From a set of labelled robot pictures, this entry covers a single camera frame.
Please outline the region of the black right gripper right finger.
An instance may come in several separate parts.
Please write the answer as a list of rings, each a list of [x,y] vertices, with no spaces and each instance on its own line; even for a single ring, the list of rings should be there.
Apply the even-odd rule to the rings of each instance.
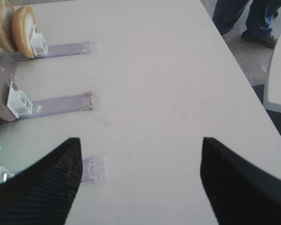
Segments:
[[[220,225],[281,225],[281,180],[212,137],[202,143],[200,178]]]

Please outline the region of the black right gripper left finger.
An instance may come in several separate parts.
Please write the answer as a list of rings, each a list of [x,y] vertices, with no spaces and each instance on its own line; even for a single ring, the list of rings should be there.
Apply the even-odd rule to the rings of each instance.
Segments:
[[[81,141],[69,138],[0,184],[0,225],[63,225],[81,183]]]

